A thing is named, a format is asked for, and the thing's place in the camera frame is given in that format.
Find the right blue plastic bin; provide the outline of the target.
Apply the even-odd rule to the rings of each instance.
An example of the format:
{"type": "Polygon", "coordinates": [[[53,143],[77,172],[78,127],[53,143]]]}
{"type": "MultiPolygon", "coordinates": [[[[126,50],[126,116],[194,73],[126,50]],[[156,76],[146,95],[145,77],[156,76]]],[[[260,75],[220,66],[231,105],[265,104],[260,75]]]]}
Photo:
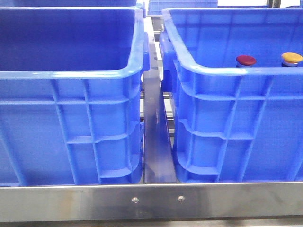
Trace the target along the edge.
{"type": "Polygon", "coordinates": [[[167,8],[173,158],[183,183],[303,179],[301,8],[167,8]],[[237,68],[236,57],[257,60],[237,68]]]}

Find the rear right blue bin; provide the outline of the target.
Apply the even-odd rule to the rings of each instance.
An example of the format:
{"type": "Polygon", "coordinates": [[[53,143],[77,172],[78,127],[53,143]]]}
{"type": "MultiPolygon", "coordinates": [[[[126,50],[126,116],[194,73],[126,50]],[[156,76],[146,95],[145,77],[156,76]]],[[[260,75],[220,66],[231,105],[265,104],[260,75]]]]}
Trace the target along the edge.
{"type": "Polygon", "coordinates": [[[161,15],[161,11],[166,8],[211,8],[217,6],[217,0],[150,0],[148,15],[161,15]]]}

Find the metal divider bar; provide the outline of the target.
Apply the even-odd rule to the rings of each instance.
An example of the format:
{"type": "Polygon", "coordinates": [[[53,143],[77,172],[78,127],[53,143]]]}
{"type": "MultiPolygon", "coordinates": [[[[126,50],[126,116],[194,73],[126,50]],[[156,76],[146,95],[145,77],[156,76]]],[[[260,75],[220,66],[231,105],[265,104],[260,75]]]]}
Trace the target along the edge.
{"type": "Polygon", "coordinates": [[[176,183],[153,34],[149,35],[148,45],[150,69],[143,76],[144,182],[176,183]]]}

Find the blue plastic bin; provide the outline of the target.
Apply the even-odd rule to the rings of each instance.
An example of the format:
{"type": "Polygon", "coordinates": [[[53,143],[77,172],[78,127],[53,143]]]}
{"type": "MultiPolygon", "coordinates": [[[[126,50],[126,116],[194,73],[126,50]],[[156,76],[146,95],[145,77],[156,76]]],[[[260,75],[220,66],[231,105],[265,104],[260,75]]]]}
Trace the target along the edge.
{"type": "Polygon", "coordinates": [[[2,7],[1,186],[138,183],[148,69],[141,9],[2,7]]]}
{"type": "Polygon", "coordinates": [[[301,8],[167,8],[173,158],[183,183],[303,179],[301,8]],[[236,57],[257,60],[237,68],[236,57]]]}

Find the stainless steel front rail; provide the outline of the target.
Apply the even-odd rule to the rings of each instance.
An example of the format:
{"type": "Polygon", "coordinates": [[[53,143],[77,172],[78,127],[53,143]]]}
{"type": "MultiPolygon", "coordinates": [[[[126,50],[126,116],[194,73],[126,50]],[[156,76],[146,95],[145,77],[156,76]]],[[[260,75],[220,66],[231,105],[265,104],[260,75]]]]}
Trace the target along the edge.
{"type": "Polygon", "coordinates": [[[303,184],[164,183],[2,187],[2,222],[291,217],[303,184]],[[178,196],[184,196],[183,202],[178,196]]]}

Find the rear left blue bin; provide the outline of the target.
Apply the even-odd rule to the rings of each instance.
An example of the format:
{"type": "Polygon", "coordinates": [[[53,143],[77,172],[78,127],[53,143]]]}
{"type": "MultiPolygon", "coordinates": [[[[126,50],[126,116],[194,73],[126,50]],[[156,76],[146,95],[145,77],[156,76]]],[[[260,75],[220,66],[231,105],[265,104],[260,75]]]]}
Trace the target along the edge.
{"type": "Polygon", "coordinates": [[[143,0],[1,0],[3,7],[138,7],[145,10],[143,0]]]}

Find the red mushroom push button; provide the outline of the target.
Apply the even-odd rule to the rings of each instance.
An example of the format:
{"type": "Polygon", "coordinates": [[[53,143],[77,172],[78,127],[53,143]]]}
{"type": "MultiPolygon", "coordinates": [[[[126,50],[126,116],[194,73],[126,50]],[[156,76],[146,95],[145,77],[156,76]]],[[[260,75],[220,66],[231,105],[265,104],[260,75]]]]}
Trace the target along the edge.
{"type": "Polygon", "coordinates": [[[257,60],[249,55],[239,55],[236,57],[237,68],[252,67],[257,63],[257,60]]]}

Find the left blue plastic bin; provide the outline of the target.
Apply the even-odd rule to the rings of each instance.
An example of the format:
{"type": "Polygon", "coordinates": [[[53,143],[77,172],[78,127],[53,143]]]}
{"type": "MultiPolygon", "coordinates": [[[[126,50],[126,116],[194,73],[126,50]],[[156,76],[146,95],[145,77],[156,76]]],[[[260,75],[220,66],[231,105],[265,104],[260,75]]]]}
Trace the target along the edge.
{"type": "Polygon", "coordinates": [[[138,183],[148,69],[141,9],[2,7],[1,186],[138,183]]]}

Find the rail screw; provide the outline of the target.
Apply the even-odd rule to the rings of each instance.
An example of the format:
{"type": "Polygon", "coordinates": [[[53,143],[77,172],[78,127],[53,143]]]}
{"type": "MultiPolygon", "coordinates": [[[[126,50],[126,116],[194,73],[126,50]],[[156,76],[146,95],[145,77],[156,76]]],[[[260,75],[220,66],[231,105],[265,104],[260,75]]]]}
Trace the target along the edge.
{"type": "Polygon", "coordinates": [[[138,197],[133,197],[132,198],[132,202],[133,203],[138,203],[139,202],[139,198],[138,197]]]}
{"type": "Polygon", "coordinates": [[[184,199],[185,199],[185,197],[184,197],[184,196],[178,196],[178,201],[179,201],[179,202],[183,202],[183,201],[184,201],[184,199]]]}

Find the right rail screw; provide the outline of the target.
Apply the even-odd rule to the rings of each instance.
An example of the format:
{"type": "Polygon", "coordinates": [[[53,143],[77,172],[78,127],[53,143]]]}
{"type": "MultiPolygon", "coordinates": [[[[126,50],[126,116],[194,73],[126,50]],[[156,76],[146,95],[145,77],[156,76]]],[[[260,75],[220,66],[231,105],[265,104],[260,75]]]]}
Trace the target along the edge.
{"type": "Polygon", "coordinates": [[[178,201],[179,201],[179,202],[183,202],[183,201],[184,201],[184,199],[185,199],[185,197],[184,197],[184,196],[178,196],[178,201]]]}

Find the left rail screw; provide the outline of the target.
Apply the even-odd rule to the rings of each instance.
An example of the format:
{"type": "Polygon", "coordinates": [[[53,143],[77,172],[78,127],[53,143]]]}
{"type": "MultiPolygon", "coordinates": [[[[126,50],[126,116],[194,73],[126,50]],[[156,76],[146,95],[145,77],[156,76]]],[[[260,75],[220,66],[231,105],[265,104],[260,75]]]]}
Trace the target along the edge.
{"type": "Polygon", "coordinates": [[[138,197],[133,197],[132,198],[132,202],[133,203],[138,203],[139,202],[139,198],[138,197]]]}

